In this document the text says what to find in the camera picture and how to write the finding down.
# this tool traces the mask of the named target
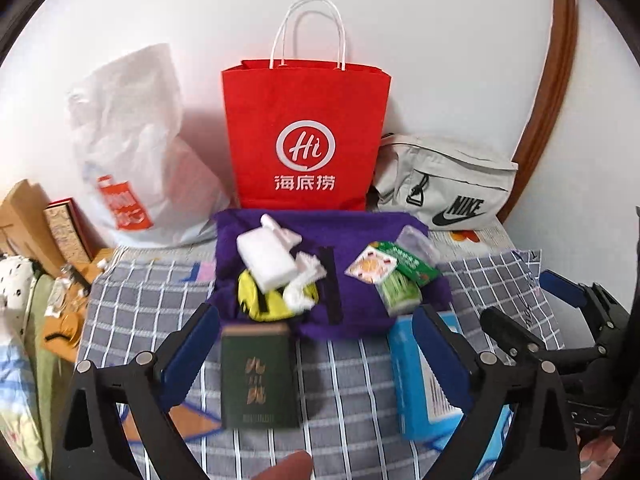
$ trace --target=black tripod clamp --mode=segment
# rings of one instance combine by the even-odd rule
[[[594,338],[590,348],[547,350],[545,343],[494,307],[482,330],[514,360],[480,355],[429,306],[414,313],[414,337],[449,402],[465,413],[427,480],[472,478],[500,410],[514,418],[491,479],[577,480],[583,446],[607,428],[621,451],[604,480],[640,471],[640,314],[626,310],[598,284],[577,285],[551,271],[547,292],[579,308]]]
[[[167,415],[185,399],[218,338],[220,319],[206,303],[183,329],[126,365],[78,363],[53,453],[52,480],[140,480],[116,403],[128,404],[145,450],[163,479],[207,480]]]
[[[519,332],[498,310],[482,315],[489,312]],[[465,413],[426,480],[473,478],[505,404],[517,409],[492,479],[580,478],[574,426],[552,362],[521,358],[507,366],[491,352],[478,355],[429,305],[414,312],[413,331],[447,399]]]

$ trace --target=white wall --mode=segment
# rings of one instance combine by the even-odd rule
[[[183,136],[231,181],[220,71],[267,57],[292,1],[46,0],[0,68],[0,194],[30,178],[52,199],[73,195],[82,205],[65,93],[110,60],[163,41],[184,95]],[[386,130],[429,130],[513,153],[542,72],[551,0],[333,1],[348,60],[393,76]],[[333,59],[331,22],[308,14],[300,25],[297,54]]]
[[[506,228],[543,265],[599,282],[627,308],[636,282],[640,67],[596,0],[579,0],[574,71],[558,124]],[[566,342],[591,339],[578,311],[552,304]]]

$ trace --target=orange logo on plastic bag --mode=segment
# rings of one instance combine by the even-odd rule
[[[116,219],[116,227],[125,231],[149,229],[154,223],[149,214],[133,194],[128,182],[113,183],[111,175],[98,179],[98,191]]]

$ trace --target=hi logo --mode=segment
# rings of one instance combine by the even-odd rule
[[[463,220],[469,220],[470,218],[484,214],[478,212],[483,203],[484,200],[481,198],[458,195],[453,201],[453,204],[444,211],[440,211],[437,215],[434,215],[431,221],[434,225],[445,226],[462,222]]]
[[[280,132],[276,154],[295,171],[315,171],[326,166],[335,153],[331,130],[317,121],[296,121]]]

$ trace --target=green fabric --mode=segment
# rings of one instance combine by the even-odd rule
[[[24,345],[31,362],[36,381],[40,434],[47,462],[51,468],[53,438],[60,423],[60,414],[65,405],[66,394],[74,371],[73,363],[45,350],[41,345],[44,311],[53,287],[53,278],[43,274],[36,284],[31,301],[31,313],[27,323]]]

